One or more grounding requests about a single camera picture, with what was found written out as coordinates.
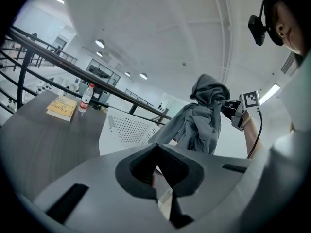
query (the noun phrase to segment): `black cable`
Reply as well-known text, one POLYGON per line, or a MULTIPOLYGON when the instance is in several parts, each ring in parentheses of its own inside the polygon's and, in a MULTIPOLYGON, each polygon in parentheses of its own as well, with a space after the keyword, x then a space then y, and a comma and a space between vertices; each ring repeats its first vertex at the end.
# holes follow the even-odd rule
POLYGON ((261 114, 261 111, 259 110, 259 108, 258 108, 257 111, 258 111, 259 116, 260 116, 260 129, 259 129, 259 133, 258 133, 257 139, 256 139, 256 141, 255 141, 255 143, 254 143, 254 145, 253 145, 252 150, 249 152, 249 154, 248 154, 248 156, 247 156, 247 159, 249 159, 249 157, 252 155, 252 153, 253 153, 253 151, 254 151, 254 149, 255 149, 255 147, 256 147, 256 144, 257 144, 257 142, 258 142, 258 140, 259 140, 259 137, 260 137, 260 134, 261 134, 261 130, 262 130, 262 114, 261 114))

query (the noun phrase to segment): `ceiling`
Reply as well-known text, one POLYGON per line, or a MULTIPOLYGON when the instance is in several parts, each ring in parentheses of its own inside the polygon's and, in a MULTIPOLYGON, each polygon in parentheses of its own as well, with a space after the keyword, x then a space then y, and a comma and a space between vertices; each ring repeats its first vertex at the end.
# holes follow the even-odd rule
POLYGON ((73 27, 67 9, 62 3, 55 0, 29 0, 28 2, 73 27))
POLYGON ((263 95, 283 80, 279 72, 289 50, 269 36, 257 46, 247 27, 262 0, 65 1, 84 47, 95 53, 95 40, 103 39, 104 54, 115 56, 115 68, 135 82, 189 100, 202 73, 225 83, 233 99, 252 89, 263 95))

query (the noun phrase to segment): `plastic water bottle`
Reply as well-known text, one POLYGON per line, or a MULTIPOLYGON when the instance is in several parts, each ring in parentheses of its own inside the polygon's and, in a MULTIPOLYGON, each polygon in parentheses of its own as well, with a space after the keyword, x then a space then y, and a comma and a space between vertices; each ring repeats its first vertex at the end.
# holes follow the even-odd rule
POLYGON ((95 86, 94 84, 90 84, 89 87, 83 93, 83 96, 82 96, 80 104, 79 104, 79 111, 82 113, 86 111, 88 103, 90 102, 90 100, 93 96, 94 86, 95 86))

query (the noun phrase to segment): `gray fabric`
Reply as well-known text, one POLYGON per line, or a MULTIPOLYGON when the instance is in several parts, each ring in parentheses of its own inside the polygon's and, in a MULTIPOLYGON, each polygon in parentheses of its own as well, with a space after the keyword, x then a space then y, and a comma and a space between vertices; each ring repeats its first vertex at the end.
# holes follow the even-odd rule
POLYGON ((229 99, 230 92, 213 77, 203 74, 192 88, 191 103, 182 108, 149 143, 178 141, 177 146, 192 151, 213 154, 221 130, 221 100, 229 99))

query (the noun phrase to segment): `table surface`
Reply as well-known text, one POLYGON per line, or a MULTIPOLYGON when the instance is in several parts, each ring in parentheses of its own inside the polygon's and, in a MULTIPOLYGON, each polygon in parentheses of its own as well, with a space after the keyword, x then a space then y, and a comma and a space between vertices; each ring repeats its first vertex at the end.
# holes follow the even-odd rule
POLYGON ((100 156, 106 114, 76 108, 71 122, 46 114, 57 97, 46 91, 23 105, 0 129, 0 158, 16 192, 33 200, 82 162, 100 156))

